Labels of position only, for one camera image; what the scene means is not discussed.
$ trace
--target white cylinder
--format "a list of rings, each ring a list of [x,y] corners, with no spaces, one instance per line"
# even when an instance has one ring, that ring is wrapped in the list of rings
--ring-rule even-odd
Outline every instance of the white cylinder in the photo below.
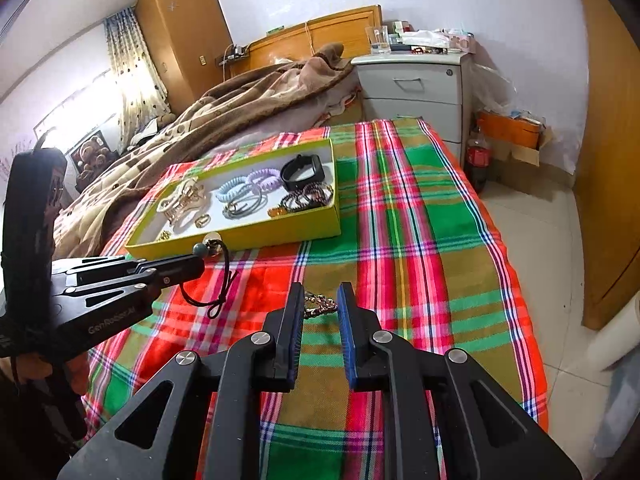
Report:
[[[587,347],[587,362],[604,370],[640,344],[640,293],[598,332]]]

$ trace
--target human hand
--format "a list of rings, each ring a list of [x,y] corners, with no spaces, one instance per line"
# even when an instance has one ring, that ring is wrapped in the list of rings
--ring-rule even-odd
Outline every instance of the human hand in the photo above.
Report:
[[[69,370],[71,389],[78,395],[84,395],[89,387],[89,362],[86,352],[68,361],[66,366]],[[51,364],[43,361],[39,355],[33,352],[18,355],[16,369],[20,384],[24,384],[28,380],[45,379],[53,373]],[[9,357],[0,359],[0,370],[10,381],[14,380]]]

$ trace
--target wooden headboard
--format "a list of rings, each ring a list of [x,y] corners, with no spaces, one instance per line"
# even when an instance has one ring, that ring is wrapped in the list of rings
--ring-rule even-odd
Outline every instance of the wooden headboard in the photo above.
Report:
[[[249,46],[248,59],[230,64],[232,75],[273,64],[276,58],[299,61],[309,58],[311,45],[339,42],[344,45],[342,57],[356,57],[370,53],[365,27],[382,24],[380,6],[360,7],[309,20],[271,34]]]

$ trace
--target orange box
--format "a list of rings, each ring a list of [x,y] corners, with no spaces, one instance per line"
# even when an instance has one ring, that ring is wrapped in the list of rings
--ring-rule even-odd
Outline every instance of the orange box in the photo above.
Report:
[[[487,137],[505,140],[533,150],[538,148],[540,133],[544,129],[541,124],[487,112],[480,112],[478,115],[478,126]]]

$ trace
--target black smart band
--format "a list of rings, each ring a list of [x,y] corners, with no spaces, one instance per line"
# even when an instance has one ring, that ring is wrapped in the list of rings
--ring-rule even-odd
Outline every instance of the black smart band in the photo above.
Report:
[[[314,174],[312,176],[300,180],[291,179],[297,172],[307,166],[314,168]],[[282,180],[284,189],[289,192],[301,190],[307,184],[313,182],[324,182],[324,168],[322,167],[322,162],[320,162],[320,157],[317,155],[298,155],[282,167],[280,170],[280,179]]]

